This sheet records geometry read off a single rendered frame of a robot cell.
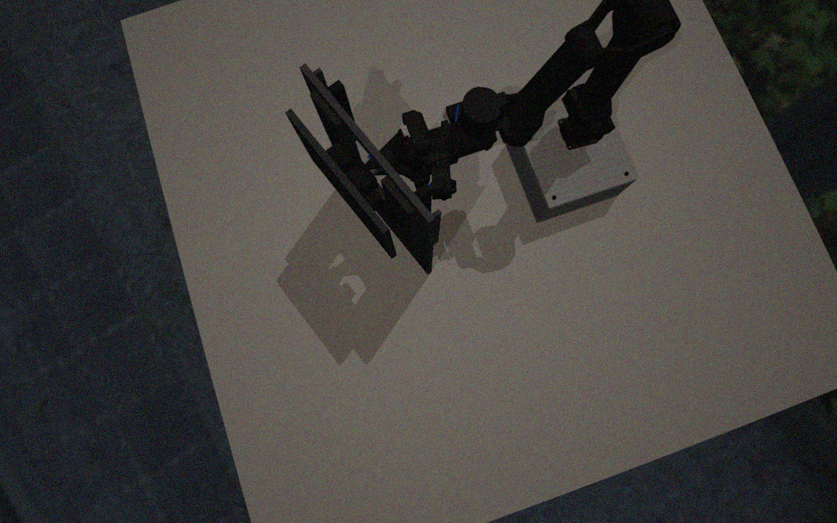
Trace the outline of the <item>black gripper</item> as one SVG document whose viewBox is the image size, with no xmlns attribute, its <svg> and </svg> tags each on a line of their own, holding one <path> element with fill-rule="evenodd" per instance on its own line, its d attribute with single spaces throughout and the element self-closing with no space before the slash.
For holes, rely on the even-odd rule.
<svg viewBox="0 0 837 523">
<path fill-rule="evenodd" d="M 409 110 L 402 116 L 410 138 L 408 135 L 404 136 L 400 129 L 379 152 L 391 163 L 397 174 L 408 177 L 418 189 L 431 181 L 427 169 L 432 168 L 431 165 L 427 165 L 425 157 L 431 153 L 456 152 L 455 158 L 451 158 L 450 161 L 456 159 L 455 163 L 458 163 L 458 159 L 465 155 L 463 140 L 456 124 L 448 123 L 448 120 L 441 121 L 441 128 L 428 131 L 422 113 Z"/>
</svg>

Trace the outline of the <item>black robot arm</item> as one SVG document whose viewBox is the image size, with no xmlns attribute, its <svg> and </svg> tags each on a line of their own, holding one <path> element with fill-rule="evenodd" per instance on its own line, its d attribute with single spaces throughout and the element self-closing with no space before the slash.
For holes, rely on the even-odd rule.
<svg viewBox="0 0 837 523">
<path fill-rule="evenodd" d="M 613 36 L 603 49 L 595 30 L 610 11 Z M 546 110 L 564 92 L 561 100 L 569 116 L 558 124 L 567 149 L 598 142 L 615 129 L 611 98 L 627 75 L 640 57 L 671 42 L 681 25 L 670 0 L 602 0 L 590 20 L 567 32 L 560 49 L 520 92 L 497 93 L 483 86 L 467 92 L 461 121 L 454 122 L 465 155 L 488 151 L 498 140 L 497 131 L 505 145 L 524 147 L 542 126 Z M 568 89 L 592 68 L 584 84 Z M 456 192 L 456 181 L 450 178 L 450 165 L 456 162 L 450 159 L 455 156 L 456 152 L 446 151 L 425 157 L 432 168 L 427 169 L 432 175 L 432 200 L 446 200 Z"/>
</svg>

